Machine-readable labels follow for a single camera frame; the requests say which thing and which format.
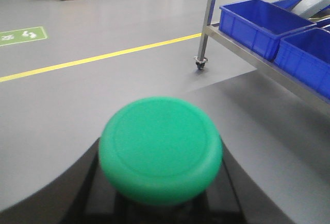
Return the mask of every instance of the floor marking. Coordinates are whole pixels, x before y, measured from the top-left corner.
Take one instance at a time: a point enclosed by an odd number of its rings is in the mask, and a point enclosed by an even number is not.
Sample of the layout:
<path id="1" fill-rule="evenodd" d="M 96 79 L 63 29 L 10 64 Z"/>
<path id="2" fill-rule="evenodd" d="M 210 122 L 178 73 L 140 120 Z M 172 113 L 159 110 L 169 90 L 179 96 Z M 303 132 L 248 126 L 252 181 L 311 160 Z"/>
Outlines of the floor marking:
<path id="1" fill-rule="evenodd" d="M 0 46 L 13 45 L 24 42 L 47 39 L 48 36 L 43 27 L 29 27 L 18 30 L 0 32 Z"/>
<path id="2" fill-rule="evenodd" d="M 36 74 L 40 74 L 40 73 L 45 73 L 45 72 L 49 72 L 49 71 L 55 71 L 55 70 L 59 70 L 61 68 L 72 67 L 72 66 L 76 66 L 76 65 L 80 65 L 80 64 L 84 64 L 84 63 L 90 63 L 90 62 L 94 62 L 94 61 L 98 61 L 98 60 L 103 60 L 106 58 L 112 58 L 112 57 L 127 54 L 127 53 L 134 53 L 137 51 L 146 50 L 146 49 L 150 49 L 150 48 L 154 48 L 154 47 L 158 47 L 158 46 L 162 46 L 162 45 L 169 45 L 169 44 L 173 44 L 173 43 L 177 43 L 177 42 L 181 42 L 181 41 L 185 41 L 185 40 L 198 38 L 200 36 L 201 36 L 201 33 L 196 33 L 194 35 L 184 36 L 184 37 L 173 39 L 173 40 L 166 40 L 166 41 L 162 41 L 162 42 L 158 42 L 158 43 L 154 43 L 154 44 L 143 45 L 143 46 L 138 46 L 138 47 L 134 47 L 134 48 L 130 48 L 130 49 L 120 50 L 120 51 L 116 51 L 114 53 L 108 53 L 108 54 L 103 54 L 103 55 L 99 55 L 99 56 L 95 56 L 95 57 L 91 57 L 91 58 L 85 58 L 85 59 L 80 59 L 80 60 L 76 60 L 76 61 L 72 61 L 72 62 L 56 64 L 56 65 L 52 65 L 52 66 L 48 66 L 48 67 L 44 67 L 44 68 L 37 68 L 37 69 L 31 70 L 31 71 L 25 71 L 25 72 L 21 72 L 21 73 L 9 75 L 9 76 L 0 77 L 0 82 L 15 80 L 15 79 L 32 76 L 32 75 L 36 75 Z"/>

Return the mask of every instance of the gray floor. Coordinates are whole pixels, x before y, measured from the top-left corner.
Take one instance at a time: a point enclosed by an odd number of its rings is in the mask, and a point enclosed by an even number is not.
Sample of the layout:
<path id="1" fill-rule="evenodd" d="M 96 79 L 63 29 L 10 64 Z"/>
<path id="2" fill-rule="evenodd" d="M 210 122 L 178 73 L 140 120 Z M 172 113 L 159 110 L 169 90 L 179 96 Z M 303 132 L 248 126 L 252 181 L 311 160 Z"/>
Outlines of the gray floor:
<path id="1" fill-rule="evenodd" d="M 216 7 L 235 1 L 217 0 Z M 0 76 L 198 33 L 205 5 L 0 0 L 1 31 L 44 26 L 49 36 L 0 47 Z M 235 158 L 291 219 L 329 223 L 329 120 L 212 40 L 210 62 L 197 72 L 198 44 L 191 39 L 0 83 L 0 210 L 65 171 L 120 107 L 169 95 L 212 117 Z"/>

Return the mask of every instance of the caster wheel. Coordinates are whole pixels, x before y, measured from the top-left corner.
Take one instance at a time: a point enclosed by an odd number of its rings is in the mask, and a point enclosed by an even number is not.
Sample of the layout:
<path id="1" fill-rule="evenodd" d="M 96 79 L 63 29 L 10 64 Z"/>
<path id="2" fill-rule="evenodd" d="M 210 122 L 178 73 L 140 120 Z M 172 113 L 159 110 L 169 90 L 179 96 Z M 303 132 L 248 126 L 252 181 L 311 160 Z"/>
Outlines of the caster wheel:
<path id="1" fill-rule="evenodd" d="M 201 71 L 204 69 L 205 63 L 198 63 L 196 62 L 197 68 Z"/>

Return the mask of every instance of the blue plastic crate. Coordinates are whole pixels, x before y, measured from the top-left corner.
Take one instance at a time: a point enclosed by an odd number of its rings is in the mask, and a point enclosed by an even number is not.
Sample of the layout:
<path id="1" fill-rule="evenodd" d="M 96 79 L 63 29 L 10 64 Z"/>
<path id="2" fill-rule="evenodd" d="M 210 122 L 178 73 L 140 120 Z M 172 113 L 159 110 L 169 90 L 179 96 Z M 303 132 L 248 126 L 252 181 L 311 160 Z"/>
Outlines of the blue plastic crate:
<path id="1" fill-rule="evenodd" d="M 321 28 L 281 39 L 274 63 L 330 98 L 330 32 Z"/>
<path id="2" fill-rule="evenodd" d="M 280 8 L 290 10 L 291 8 L 293 8 L 300 1 L 301 0 L 281 0 L 281 1 L 276 1 L 273 4 L 280 7 Z M 330 18 L 324 18 L 324 19 L 321 19 L 320 21 L 316 22 L 317 27 L 324 27 L 328 24 L 330 24 Z"/>
<path id="3" fill-rule="evenodd" d="M 220 8 L 219 29 L 269 61 L 275 58 L 282 37 L 315 26 L 311 21 L 262 0 Z"/>
<path id="4" fill-rule="evenodd" d="M 293 8 L 293 6 L 295 6 L 300 1 L 301 0 L 281 0 L 281 1 L 276 1 L 273 4 L 283 9 L 290 9 Z"/>
<path id="5" fill-rule="evenodd" d="M 330 32 L 330 25 L 324 26 L 322 28 Z"/>

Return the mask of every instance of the black base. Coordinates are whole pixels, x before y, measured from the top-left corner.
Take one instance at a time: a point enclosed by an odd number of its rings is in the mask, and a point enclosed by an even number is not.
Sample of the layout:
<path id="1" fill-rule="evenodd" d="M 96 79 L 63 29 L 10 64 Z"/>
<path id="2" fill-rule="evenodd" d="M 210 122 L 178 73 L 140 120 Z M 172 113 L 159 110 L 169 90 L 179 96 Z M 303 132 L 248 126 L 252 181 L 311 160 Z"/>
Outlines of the black base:
<path id="1" fill-rule="evenodd" d="M 241 212 L 214 212 L 209 209 L 206 192 L 201 193 L 194 199 L 183 204 L 172 207 L 145 206 L 133 202 L 114 188 L 102 196 L 104 204 L 113 201 L 108 210 L 90 211 L 91 199 L 99 196 L 95 187 L 99 187 L 100 181 L 105 181 L 104 175 L 100 173 L 97 153 L 91 163 L 89 172 L 80 188 L 77 197 L 69 208 L 67 214 L 60 224 L 201 224 L 201 223 L 246 223 Z"/>

